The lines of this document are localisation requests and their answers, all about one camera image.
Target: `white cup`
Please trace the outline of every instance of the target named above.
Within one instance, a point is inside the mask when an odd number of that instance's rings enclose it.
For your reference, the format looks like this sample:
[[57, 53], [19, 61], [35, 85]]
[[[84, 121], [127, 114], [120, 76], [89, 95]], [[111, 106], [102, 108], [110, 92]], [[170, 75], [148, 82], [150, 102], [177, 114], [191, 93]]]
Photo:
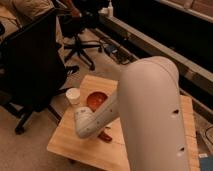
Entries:
[[80, 95], [80, 90], [78, 88], [70, 88], [66, 92], [66, 97], [72, 105], [80, 103]]

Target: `grey carpet floor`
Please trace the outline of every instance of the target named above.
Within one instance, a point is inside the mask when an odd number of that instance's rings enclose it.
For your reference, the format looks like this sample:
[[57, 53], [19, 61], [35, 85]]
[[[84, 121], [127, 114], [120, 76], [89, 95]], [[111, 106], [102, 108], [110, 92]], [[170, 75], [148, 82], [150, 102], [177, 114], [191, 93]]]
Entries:
[[[82, 35], [84, 40], [98, 39], [91, 32], [86, 31]], [[104, 53], [99, 53], [97, 49], [87, 50], [88, 54], [95, 62], [96, 70], [90, 71], [76, 56], [69, 60], [66, 65], [80, 66], [80, 71], [70, 77], [63, 87], [79, 87], [86, 74], [101, 76], [117, 80], [120, 72], [125, 68], [116, 64]], [[52, 106], [63, 116], [69, 105], [65, 95], [60, 95], [52, 100]], [[26, 132], [16, 135], [14, 128], [18, 119], [10, 115], [3, 108], [0, 108], [0, 170], [1, 171], [98, 171], [99, 169], [82, 164], [71, 162], [59, 155], [46, 150], [47, 144], [56, 129], [57, 125], [48, 110], [34, 113], [26, 123]], [[196, 116], [197, 130], [202, 135], [206, 127], [210, 126], [204, 118]]]

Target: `wire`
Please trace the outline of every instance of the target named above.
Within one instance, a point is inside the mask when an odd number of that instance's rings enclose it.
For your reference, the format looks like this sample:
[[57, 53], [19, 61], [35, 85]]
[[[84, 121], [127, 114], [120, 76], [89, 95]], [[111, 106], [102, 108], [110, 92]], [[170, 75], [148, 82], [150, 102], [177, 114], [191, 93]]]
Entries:
[[206, 137], [206, 139], [211, 143], [211, 145], [213, 145], [213, 142], [212, 142], [212, 140], [209, 138], [209, 136], [208, 136], [208, 131], [209, 130], [211, 130], [213, 128], [213, 125], [212, 126], [210, 126], [210, 127], [208, 127], [206, 130], [205, 130], [205, 132], [204, 132], [204, 135], [205, 135], [205, 137]]

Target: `wooden tabletop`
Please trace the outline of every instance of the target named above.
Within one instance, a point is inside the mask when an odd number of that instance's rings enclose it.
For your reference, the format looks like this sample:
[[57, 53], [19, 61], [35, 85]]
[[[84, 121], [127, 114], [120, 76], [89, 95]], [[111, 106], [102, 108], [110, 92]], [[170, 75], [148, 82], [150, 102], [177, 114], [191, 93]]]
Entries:
[[[102, 91], [110, 95], [115, 90], [116, 85], [116, 81], [86, 75], [80, 86], [81, 102], [85, 105], [87, 96], [94, 91]], [[181, 105], [191, 170], [199, 171], [191, 99], [181, 96]], [[106, 129], [105, 132], [113, 138], [113, 141], [105, 143], [95, 137], [79, 139], [75, 134], [73, 117], [73, 109], [70, 106], [49, 141], [48, 151], [104, 170], [130, 170], [120, 119], [116, 119], [112, 123], [111, 129]]]

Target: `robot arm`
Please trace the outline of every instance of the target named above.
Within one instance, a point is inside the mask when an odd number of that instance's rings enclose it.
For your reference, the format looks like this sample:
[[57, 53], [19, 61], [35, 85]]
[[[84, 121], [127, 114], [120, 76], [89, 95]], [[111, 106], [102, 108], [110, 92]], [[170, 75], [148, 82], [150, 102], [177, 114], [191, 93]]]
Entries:
[[95, 113], [78, 117], [76, 132], [81, 138], [90, 136], [116, 119], [117, 113], [131, 170], [190, 170], [178, 70], [170, 60], [151, 57], [130, 64], [117, 91]]

